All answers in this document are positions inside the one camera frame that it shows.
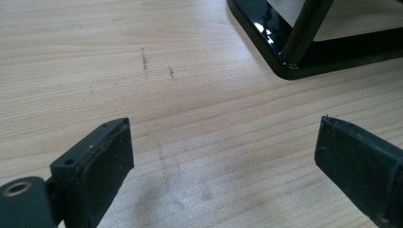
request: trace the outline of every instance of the wooden table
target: wooden table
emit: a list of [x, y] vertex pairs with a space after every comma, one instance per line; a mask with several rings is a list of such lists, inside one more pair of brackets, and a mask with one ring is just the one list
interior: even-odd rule
[[99, 227], [373, 227], [316, 167], [317, 131], [401, 147], [402, 76], [281, 80], [224, 0], [0, 1], [0, 184], [129, 117], [136, 167]]

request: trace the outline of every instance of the black clamp jaw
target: black clamp jaw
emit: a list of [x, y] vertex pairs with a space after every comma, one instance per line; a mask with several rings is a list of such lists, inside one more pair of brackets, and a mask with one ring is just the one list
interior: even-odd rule
[[403, 150], [354, 124], [323, 117], [317, 166], [379, 227], [403, 227]]
[[0, 227], [96, 227], [134, 167], [128, 118], [104, 123], [50, 165], [0, 188]]

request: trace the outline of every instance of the metal ring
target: metal ring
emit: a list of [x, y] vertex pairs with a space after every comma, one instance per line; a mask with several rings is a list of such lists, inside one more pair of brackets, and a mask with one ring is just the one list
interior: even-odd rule
[[14, 197], [29, 190], [31, 186], [32, 183], [29, 181], [16, 182], [15, 184], [6, 188], [6, 190], [3, 191], [3, 195], [6, 197]]

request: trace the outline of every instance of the black stand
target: black stand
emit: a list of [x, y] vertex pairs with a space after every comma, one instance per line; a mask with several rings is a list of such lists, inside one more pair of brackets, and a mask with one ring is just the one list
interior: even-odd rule
[[227, 0], [267, 64], [286, 80], [403, 57], [403, 28], [315, 42], [334, 0], [306, 0], [292, 28], [266, 0]]

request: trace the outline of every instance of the pencil mark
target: pencil mark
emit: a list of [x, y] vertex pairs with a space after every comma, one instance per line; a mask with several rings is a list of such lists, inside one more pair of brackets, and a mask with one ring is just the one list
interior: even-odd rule
[[147, 69], [148, 69], [148, 60], [147, 57], [144, 54], [144, 48], [142, 48], [142, 58], [143, 58], [143, 71], [144, 71], [144, 77], [148, 81], [147, 77]]
[[113, 22], [115, 22], [115, 21], [122, 21], [122, 20], [124, 20], [124, 19], [125, 19], [124, 17], [118, 17], [118, 18], [113, 19], [112, 21], [113, 21]]
[[169, 76], [171, 76], [172, 81], [176, 81], [175, 75], [174, 75], [174, 70], [172, 67], [169, 68]]

